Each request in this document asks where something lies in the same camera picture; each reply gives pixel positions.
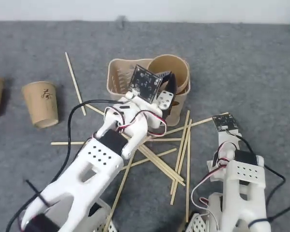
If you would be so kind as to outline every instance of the carpet floor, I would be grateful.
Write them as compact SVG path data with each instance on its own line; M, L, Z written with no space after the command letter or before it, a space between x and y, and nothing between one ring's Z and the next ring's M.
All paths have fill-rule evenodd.
M120 28L106 22L0 22L0 76L5 78L0 110L0 232L33 194L24 178L43 189L66 155L65 146L50 145L67 140L67 118L78 104L65 51L83 100L109 98L106 74L114 58L175 54L186 59L191 92L179 125L188 109L194 121L232 113L255 152L287 178L268 215L290 205L290 26L127 23ZM41 80L57 86L60 122L38 130L31 125L21 88ZM81 141L102 125L103 118L87 109L87 116L79 110L72 121L72 140ZM190 189L206 174L206 161L218 145L212 122L194 127L191 133ZM158 153L179 147L179 142L148 146ZM73 146L72 154L77 149ZM176 157L174 152L163 159L174 167ZM135 160L143 158L137 154ZM102 196L110 205L122 176ZM182 176L186 176L186 162ZM267 172L266 181L268 194L280 180ZM114 214L118 229L175 232L184 219L186 190L178 187L171 206L170 187L170 179L150 162L131 168ZM219 190L221 184L206 182L196 195L208 197ZM290 232L290 212L272 223L272 231Z

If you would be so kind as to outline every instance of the hole pattern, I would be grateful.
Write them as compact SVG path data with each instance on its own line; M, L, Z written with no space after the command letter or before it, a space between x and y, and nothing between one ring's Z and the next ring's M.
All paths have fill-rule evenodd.
M243 176L246 176L245 173L241 172L241 170L246 170L245 167L237 166L237 170L238 170L238 172L237 172L238 175L242 174ZM251 168L249 168L248 170L250 171L249 177L258 179L258 177L256 175L254 175L254 173L258 172L257 170L252 170Z

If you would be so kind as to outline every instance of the white robotic arm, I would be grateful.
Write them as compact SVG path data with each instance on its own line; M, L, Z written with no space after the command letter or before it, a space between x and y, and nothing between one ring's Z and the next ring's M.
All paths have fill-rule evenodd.
M147 77L141 67L136 67L135 72L143 72ZM158 81L152 86L158 89L162 79L154 78ZM148 78L141 84L150 86L150 82ZM164 90L157 97L142 95L141 90L133 88L119 100L121 103L106 108L104 124L95 136L67 170L41 192L51 207L36 198L26 209L21 222L24 232L36 231L35 227L42 232L93 232L101 219L106 219L110 207L100 196L122 169L123 159L131 157L149 129L157 129L163 122L166 130L162 115L172 106L174 93ZM93 174L84 180L88 172Z
M186 232L270 232L267 221L248 227L256 219L266 218L263 157L239 150L236 136L241 134L232 115L214 116L213 120L219 148L207 167L211 172L226 165L210 177L211 181L223 182L223 193L209 196L207 209L211 214L194 214Z

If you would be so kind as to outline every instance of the beige basket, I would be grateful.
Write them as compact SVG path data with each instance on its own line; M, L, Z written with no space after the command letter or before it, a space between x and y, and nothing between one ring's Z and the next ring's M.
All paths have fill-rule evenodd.
M128 85L135 66L148 67L153 59L113 59L108 65L106 88L110 93L111 99L119 100L128 91ZM176 126L179 122L180 112L183 108L187 94L190 92L190 80L186 88L175 96L170 115L166 118L170 127Z

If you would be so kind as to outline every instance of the white plastic bracket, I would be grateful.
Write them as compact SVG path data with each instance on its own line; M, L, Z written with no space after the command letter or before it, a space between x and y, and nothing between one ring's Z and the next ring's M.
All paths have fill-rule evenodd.
M161 110L167 110L169 109L172 99L173 99L174 94L168 92L168 91L162 91L160 95L158 96L158 107Z
M78 231L82 227L84 220L88 218L90 210L88 207L99 200L99 197L122 167L123 159L120 155L94 138L88 142L76 160L58 180L49 184L41 193L51 205L64 200L66 197L73 197L67 220L59 232ZM90 169L94 171L95 175L83 182L82 177ZM44 213L46 209L47 207L43 202L36 198L24 214L21 223L22 229L34 216Z
M138 96L133 96L131 92L126 94L119 100L126 102L124 104L114 104L113 107L117 109L124 117L125 123L130 123L134 116L141 110L149 110L158 116L162 116L162 111L158 108L156 103L149 104ZM114 114L114 111L107 111L104 117L104 124L97 131L96 137L101 138L109 129L115 129L117 122L121 122L121 116ZM130 139L121 151L121 156L124 159L129 159L137 147L144 141L147 136L148 127L159 128L160 120L150 113L141 113L135 119L135 122L124 129Z
M206 224L200 214L193 214L185 232L207 232Z
M244 187L240 185L239 180L250 183ZM226 168L223 182L221 231L232 231L240 219L249 224L253 220L266 218L264 189L265 174L263 167L231 160ZM245 194L247 200L244 200L241 194ZM254 232L271 231L268 222L255 223L250 229Z

